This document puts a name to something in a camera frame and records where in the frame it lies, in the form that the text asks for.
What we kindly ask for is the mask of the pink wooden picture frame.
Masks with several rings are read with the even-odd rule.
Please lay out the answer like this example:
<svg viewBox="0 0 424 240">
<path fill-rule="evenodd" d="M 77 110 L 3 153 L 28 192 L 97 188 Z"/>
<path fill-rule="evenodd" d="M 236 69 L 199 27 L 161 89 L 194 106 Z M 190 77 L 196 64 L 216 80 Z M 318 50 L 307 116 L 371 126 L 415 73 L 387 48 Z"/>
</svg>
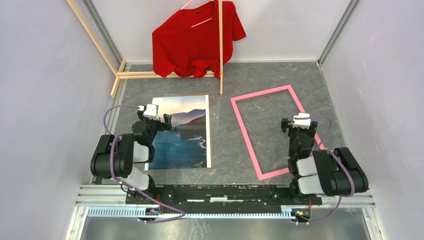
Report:
<svg viewBox="0 0 424 240">
<path fill-rule="evenodd" d="M 252 145 L 251 140 L 249 138 L 248 131 L 245 127 L 245 124 L 244 124 L 243 118 L 241 116 L 240 110 L 237 106 L 237 102 L 242 101 L 242 100 L 257 98 L 257 97 L 264 96 L 264 95 L 270 95 L 270 94 L 274 94 L 274 93 L 278 93 L 278 92 L 283 92 L 283 91 L 289 92 L 293 102 L 295 103 L 297 109 L 301 113 L 306 112 L 302 103 L 300 102 L 297 94 L 295 93 L 293 87 L 290 84 L 279 86 L 279 87 L 274 87 L 274 88 L 270 88 L 270 89 L 266 89 L 266 90 L 261 90 L 261 91 L 257 91 L 257 92 L 247 93 L 247 94 L 243 94 L 243 95 L 239 95 L 239 96 L 234 96 L 234 97 L 230 98 L 230 102 L 231 102 L 232 108 L 234 110 L 238 125 L 240 127 L 245 145 L 247 147 L 248 154 L 250 156 L 250 159 L 251 159 L 252 165 L 254 167 L 256 176 L 257 176 L 258 180 L 260 180 L 260 181 L 288 174 L 289 169 L 286 167 L 286 168 L 282 168 L 282 169 L 279 169 L 279 170 L 274 170 L 274 171 L 262 173 L 262 170 L 261 170 L 261 167 L 259 165 L 258 159 L 256 157 L 253 145 Z"/>
</svg>

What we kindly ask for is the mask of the landscape photo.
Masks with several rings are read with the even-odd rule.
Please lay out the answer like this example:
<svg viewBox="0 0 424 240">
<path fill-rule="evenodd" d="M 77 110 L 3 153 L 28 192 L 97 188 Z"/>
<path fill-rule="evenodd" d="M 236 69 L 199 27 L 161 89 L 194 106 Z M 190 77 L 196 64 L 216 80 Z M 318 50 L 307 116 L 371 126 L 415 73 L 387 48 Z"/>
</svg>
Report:
<svg viewBox="0 0 424 240">
<path fill-rule="evenodd" d="M 212 168 L 209 95 L 154 97 L 158 113 L 171 116 L 171 129 L 158 132 L 153 141 L 154 160 L 149 171 Z"/>
</svg>

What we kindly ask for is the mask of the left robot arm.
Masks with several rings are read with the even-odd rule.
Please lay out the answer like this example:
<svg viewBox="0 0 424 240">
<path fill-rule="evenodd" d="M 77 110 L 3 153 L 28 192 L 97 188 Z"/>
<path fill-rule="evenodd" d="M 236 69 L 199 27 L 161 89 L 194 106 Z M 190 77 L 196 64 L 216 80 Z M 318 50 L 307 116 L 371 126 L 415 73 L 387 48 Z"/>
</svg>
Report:
<svg viewBox="0 0 424 240">
<path fill-rule="evenodd" d="M 132 125 L 133 133 L 121 136 L 104 134 L 100 137 L 90 162 L 91 174 L 102 179 L 113 179 L 131 191 L 138 189 L 138 197 L 145 204 L 153 203 L 157 190 L 153 178 L 137 169 L 135 164 L 151 163 L 155 157 L 153 141 L 158 132 L 170 131 L 172 116 L 157 116 L 137 112 L 139 121 Z"/>
</svg>

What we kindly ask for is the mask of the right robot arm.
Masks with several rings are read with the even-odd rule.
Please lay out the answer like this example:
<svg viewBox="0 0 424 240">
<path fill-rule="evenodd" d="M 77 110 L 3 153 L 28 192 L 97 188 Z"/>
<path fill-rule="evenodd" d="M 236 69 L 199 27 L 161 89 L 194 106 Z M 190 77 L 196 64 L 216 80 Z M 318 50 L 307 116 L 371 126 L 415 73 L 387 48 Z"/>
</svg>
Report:
<svg viewBox="0 0 424 240">
<path fill-rule="evenodd" d="M 309 196 L 352 196 L 365 193 L 369 181 L 348 147 L 334 150 L 315 142 L 318 123 L 308 116 L 282 118 L 281 131 L 289 137 L 288 171 L 293 175 L 289 199 L 302 204 Z"/>
</svg>

